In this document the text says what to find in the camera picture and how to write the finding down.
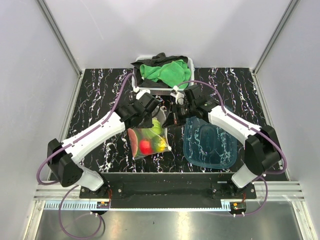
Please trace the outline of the fake green cabbage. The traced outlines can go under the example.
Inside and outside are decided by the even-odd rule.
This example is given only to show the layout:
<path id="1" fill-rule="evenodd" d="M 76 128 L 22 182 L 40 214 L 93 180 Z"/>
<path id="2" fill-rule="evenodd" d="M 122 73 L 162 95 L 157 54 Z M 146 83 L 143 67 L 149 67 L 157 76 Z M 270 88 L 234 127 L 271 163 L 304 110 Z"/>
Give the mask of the fake green cabbage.
<path id="1" fill-rule="evenodd" d="M 152 136 L 157 136 L 157 135 L 161 135 L 162 134 L 162 125 L 161 123 L 158 121 L 157 118 L 153 118 L 152 119 L 152 124 L 153 126 L 150 128 L 150 133 Z"/>

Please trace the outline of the clear zip top bag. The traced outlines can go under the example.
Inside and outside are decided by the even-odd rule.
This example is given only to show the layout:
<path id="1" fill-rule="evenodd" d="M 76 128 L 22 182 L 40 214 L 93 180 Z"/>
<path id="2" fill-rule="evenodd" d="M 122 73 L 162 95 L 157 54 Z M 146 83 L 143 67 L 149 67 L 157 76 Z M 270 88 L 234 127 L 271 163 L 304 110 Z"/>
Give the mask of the clear zip top bag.
<path id="1" fill-rule="evenodd" d="M 159 112 L 153 117 L 153 118 L 156 118 L 158 119 L 158 121 L 161 123 L 161 126 L 162 124 L 164 123 L 164 121 L 166 120 L 166 114 L 165 114 L 165 111 L 163 109 L 159 109 Z M 167 149 L 164 151 L 164 152 L 169 152 L 172 150 L 172 147 L 169 145 L 169 141 L 168 141 L 168 138 L 167 138 L 167 133 L 168 133 L 168 130 L 167 128 L 165 127 L 162 127 L 162 134 L 161 135 L 155 135 L 155 136 L 152 136 L 151 135 L 151 132 L 150 132 L 150 128 L 134 128 L 134 129 L 138 129 L 140 130 L 141 132 L 141 140 L 148 140 L 150 141 L 151 145 L 152 145 L 152 149 L 153 149 L 153 153 L 150 154 L 150 155 L 153 155 L 153 154 L 160 154 L 162 152 L 155 152 L 154 150 L 154 144 L 155 144 L 155 141 L 160 139 L 160 138 L 163 138 L 165 141 L 166 141 L 166 144 L 167 144 Z M 141 153 L 141 158 L 144 158 L 146 156 L 150 156 L 150 155 L 143 155 Z"/>

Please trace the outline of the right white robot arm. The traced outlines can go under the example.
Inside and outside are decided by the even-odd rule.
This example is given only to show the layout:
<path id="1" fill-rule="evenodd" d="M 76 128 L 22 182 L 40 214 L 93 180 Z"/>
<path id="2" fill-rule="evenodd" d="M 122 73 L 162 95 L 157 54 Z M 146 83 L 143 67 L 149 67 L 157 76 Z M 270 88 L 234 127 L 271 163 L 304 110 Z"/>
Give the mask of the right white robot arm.
<path id="1" fill-rule="evenodd" d="M 261 127 L 235 115 L 224 106 L 221 99 L 214 100 L 205 95 L 197 84 L 183 91 L 174 86 L 170 95 L 175 100 L 171 103 L 164 126 L 181 126 L 188 118 L 197 117 L 223 129 L 244 146 L 244 164 L 232 175 L 232 182 L 227 185 L 230 197 L 239 198 L 250 182 L 284 160 L 277 133 L 270 125 Z"/>

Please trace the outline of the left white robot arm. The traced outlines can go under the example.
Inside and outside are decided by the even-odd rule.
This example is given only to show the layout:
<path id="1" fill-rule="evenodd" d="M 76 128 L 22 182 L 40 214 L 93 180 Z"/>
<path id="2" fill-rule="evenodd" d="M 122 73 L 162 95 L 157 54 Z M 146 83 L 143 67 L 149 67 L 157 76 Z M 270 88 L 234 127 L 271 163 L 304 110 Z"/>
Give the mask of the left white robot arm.
<path id="1" fill-rule="evenodd" d="M 152 126 L 153 112 L 160 102 L 148 92 L 123 103 L 77 135 L 48 144 L 48 166 L 62 187 L 79 185 L 97 198 L 108 193 L 106 180 L 97 171 L 80 164 L 81 160 L 106 140 L 130 128 Z"/>

